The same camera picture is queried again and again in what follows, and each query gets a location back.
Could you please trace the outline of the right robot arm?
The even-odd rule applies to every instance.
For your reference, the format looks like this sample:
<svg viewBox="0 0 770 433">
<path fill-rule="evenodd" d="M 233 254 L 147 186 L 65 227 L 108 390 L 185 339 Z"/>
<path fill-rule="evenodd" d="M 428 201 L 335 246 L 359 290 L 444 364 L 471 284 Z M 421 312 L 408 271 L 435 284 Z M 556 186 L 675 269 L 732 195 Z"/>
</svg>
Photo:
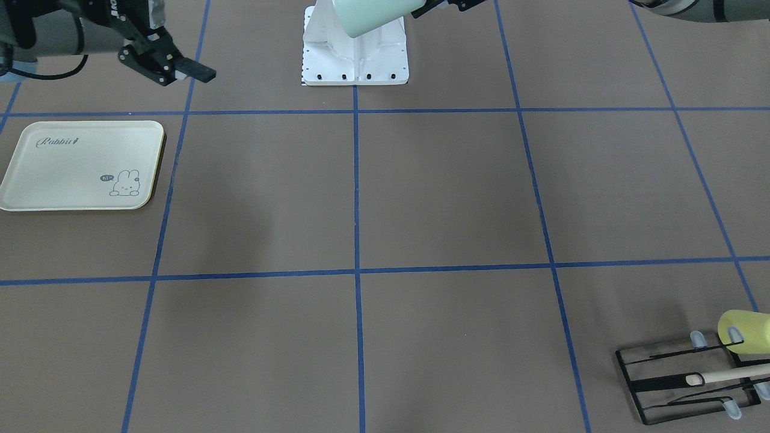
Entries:
<svg viewBox="0 0 770 433">
<path fill-rule="evenodd" d="M 161 86 L 217 74 L 179 51 L 163 1 L 3 1 L 1 12 L 2 82 L 67 79 L 108 52 Z"/>
</svg>

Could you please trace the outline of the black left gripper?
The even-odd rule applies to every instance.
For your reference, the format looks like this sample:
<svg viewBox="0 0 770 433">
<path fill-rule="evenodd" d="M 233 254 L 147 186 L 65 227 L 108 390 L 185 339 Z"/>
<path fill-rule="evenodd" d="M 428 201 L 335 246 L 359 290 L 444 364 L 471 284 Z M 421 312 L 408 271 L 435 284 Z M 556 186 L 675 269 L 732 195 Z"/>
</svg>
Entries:
<svg viewBox="0 0 770 433">
<path fill-rule="evenodd" d="M 419 17 L 422 17 L 424 14 L 427 14 L 427 12 L 438 8 L 442 5 L 454 5 L 457 7 L 457 10 L 459 12 L 465 12 L 473 7 L 476 7 L 479 4 L 484 3 L 484 0 L 473 0 L 473 1 L 455 1 L 455 0 L 448 0 L 448 1 L 425 1 L 423 5 L 420 7 L 414 9 L 410 12 L 411 16 L 414 19 L 418 19 Z"/>
</svg>

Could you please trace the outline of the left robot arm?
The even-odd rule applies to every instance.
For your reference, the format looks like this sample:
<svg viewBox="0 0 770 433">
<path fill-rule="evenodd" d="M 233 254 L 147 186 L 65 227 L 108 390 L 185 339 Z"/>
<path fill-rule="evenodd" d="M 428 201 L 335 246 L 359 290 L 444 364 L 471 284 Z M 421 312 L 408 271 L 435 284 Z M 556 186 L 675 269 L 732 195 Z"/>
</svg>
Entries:
<svg viewBox="0 0 770 433">
<path fill-rule="evenodd" d="M 418 1 L 406 14 L 418 19 L 442 4 L 465 12 L 487 1 Z M 694 23 L 735 23 L 769 19 L 769 1 L 622 1 L 641 11 Z"/>
</svg>

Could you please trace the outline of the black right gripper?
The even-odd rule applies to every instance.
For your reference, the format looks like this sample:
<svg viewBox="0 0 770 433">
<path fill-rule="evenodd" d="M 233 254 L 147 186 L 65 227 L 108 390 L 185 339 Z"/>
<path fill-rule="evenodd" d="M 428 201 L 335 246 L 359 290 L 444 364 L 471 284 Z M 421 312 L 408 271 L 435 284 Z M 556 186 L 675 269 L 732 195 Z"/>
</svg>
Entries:
<svg viewBox="0 0 770 433">
<path fill-rule="evenodd" d="M 217 77 L 214 69 L 181 57 L 165 27 L 165 1 L 80 1 L 79 24 L 79 53 L 115 50 L 124 66 L 159 85 Z"/>
</svg>

